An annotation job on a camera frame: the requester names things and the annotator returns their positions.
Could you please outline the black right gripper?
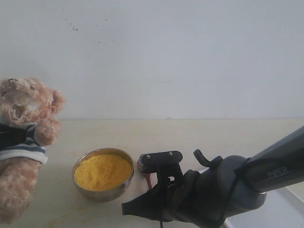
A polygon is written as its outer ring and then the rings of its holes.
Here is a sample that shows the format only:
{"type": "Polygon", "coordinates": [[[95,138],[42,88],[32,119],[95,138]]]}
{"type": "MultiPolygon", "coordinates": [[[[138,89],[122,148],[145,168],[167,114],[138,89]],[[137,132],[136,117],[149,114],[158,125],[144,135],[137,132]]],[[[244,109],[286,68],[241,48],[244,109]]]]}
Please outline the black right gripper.
{"type": "Polygon", "coordinates": [[[121,204],[124,216],[136,216],[155,221],[189,221],[189,209],[183,210],[184,179],[179,163],[179,151],[141,154],[139,171],[151,174],[152,189],[121,204]]]}

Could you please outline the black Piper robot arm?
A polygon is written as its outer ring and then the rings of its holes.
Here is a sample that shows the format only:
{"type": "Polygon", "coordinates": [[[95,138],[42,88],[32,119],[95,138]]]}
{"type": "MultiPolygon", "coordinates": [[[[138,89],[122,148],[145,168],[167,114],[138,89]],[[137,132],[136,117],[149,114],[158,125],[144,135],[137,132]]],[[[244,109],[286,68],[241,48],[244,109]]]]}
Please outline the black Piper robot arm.
{"type": "Polygon", "coordinates": [[[277,189],[304,180],[304,127],[281,120],[64,121],[4,131],[0,159],[28,158],[33,200],[14,228],[300,228],[277,189]]]}

